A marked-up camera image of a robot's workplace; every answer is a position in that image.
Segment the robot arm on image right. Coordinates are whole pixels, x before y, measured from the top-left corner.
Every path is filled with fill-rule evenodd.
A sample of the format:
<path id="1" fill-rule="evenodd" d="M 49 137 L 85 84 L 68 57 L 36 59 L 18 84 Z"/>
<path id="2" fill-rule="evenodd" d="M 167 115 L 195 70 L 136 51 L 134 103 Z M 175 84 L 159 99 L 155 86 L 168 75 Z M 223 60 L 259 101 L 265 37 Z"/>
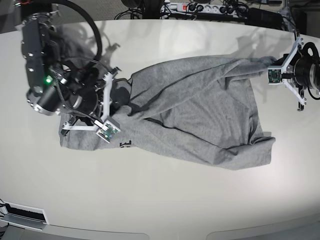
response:
<path id="1" fill-rule="evenodd" d="M 294 39 L 290 53 L 268 67 L 268 84 L 288 88 L 298 99 L 297 111 L 302 112 L 307 104 L 305 91 L 313 100 L 320 99 L 320 54 L 313 42 L 304 42 L 299 31 Z"/>

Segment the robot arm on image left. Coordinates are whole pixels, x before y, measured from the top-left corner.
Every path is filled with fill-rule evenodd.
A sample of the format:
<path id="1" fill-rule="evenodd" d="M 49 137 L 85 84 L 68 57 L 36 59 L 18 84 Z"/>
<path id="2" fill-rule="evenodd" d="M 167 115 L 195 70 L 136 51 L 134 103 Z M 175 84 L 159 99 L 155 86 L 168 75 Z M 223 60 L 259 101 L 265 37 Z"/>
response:
<path id="1" fill-rule="evenodd" d="M 52 25 L 60 5 L 80 14 L 91 27 L 97 46 L 94 57 L 69 55 L 64 36 Z M 29 105 L 46 116 L 68 115 L 62 135 L 90 131 L 109 142 L 121 130 L 110 115 L 111 90 L 119 69 L 101 63 L 102 38 L 92 17 L 69 0 L 17 0 L 14 6 L 16 28 L 22 33 Z"/>

